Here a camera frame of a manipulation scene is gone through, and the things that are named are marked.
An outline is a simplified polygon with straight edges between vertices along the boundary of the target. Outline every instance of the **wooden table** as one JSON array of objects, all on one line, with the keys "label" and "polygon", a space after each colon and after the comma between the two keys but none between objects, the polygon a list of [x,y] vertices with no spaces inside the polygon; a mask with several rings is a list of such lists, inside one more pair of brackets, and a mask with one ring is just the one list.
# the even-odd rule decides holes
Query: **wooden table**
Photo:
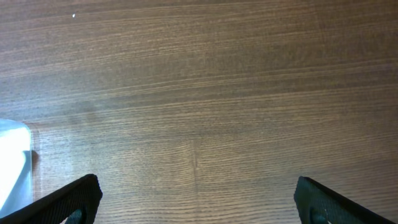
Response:
[{"label": "wooden table", "polygon": [[306,175],[398,222],[395,0],[5,1],[0,63],[35,199],[94,173],[96,223],[300,223]]}]

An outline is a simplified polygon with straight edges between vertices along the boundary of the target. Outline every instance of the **table surface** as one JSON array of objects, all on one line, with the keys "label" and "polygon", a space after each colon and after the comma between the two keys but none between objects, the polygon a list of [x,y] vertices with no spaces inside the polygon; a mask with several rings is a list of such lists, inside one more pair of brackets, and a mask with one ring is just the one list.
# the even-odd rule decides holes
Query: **table surface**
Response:
[{"label": "table surface", "polygon": [[300,223],[305,175],[398,222],[395,0],[0,12],[0,117],[32,129],[35,199],[94,173],[96,223]]}]

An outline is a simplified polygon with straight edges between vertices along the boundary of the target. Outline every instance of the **brown wooden surface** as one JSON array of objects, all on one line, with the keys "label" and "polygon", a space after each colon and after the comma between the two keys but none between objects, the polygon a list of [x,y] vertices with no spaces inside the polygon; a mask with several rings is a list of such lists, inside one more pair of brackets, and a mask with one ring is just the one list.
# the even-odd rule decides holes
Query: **brown wooden surface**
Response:
[{"label": "brown wooden surface", "polygon": [[0,117],[96,223],[300,223],[300,175],[398,222],[397,38],[395,0],[5,0]]}]

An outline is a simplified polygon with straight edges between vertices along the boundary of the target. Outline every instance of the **clear plastic lid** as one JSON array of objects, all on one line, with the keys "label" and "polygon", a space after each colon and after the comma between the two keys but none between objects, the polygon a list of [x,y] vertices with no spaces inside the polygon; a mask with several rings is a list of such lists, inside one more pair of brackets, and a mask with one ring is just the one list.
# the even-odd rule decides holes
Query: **clear plastic lid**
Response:
[{"label": "clear plastic lid", "polygon": [[32,203],[32,151],[29,128],[0,119],[0,218]]}]

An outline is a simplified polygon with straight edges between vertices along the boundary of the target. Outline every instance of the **black object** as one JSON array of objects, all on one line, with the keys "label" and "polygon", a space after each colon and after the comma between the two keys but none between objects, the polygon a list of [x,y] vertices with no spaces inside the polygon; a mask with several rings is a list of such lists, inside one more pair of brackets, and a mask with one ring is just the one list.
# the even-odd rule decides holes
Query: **black object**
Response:
[{"label": "black object", "polygon": [[294,193],[303,224],[394,224],[309,177],[300,177]]},{"label": "black object", "polygon": [[101,198],[97,176],[88,174],[0,219],[0,224],[58,224],[66,218],[65,224],[92,224]]}]

